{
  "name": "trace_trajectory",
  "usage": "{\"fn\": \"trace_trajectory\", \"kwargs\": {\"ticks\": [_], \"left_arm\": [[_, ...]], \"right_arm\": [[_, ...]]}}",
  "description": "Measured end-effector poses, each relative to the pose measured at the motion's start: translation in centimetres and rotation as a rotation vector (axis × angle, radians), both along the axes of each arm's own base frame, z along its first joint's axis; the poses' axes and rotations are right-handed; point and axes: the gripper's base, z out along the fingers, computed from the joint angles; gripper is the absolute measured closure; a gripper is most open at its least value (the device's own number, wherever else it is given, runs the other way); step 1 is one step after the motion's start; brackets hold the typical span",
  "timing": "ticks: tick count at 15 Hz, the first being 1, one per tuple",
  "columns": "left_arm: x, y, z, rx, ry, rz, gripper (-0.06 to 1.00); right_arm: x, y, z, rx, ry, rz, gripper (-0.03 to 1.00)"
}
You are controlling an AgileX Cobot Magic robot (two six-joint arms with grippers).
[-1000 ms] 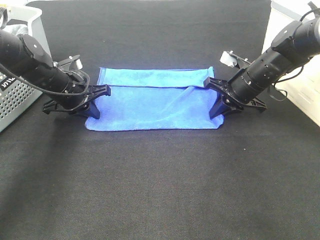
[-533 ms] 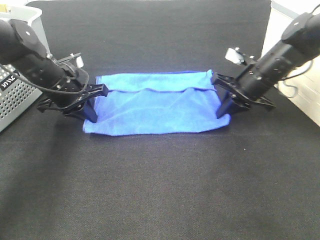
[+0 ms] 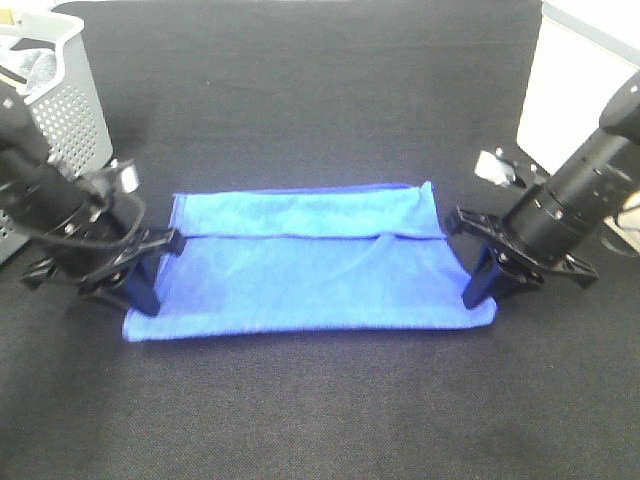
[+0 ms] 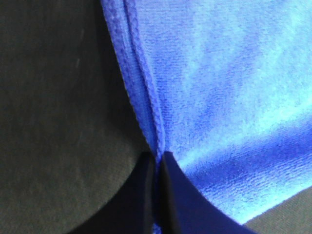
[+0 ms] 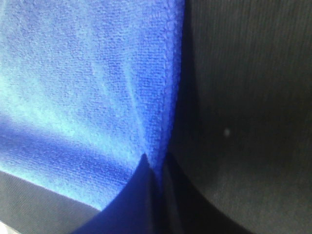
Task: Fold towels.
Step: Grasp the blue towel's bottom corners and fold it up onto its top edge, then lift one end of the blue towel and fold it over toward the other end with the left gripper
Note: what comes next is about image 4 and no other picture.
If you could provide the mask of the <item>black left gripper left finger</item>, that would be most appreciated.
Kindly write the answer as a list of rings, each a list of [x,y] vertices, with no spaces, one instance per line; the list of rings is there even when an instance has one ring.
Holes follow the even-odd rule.
[[[70,234],[151,234],[155,158],[143,152],[118,192]]]

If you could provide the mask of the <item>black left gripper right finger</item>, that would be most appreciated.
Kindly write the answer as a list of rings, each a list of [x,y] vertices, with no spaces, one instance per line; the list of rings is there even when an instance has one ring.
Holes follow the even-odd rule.
[[[164,152],[157,182],[157,224],[163,234],[251,234],[210,203]]]

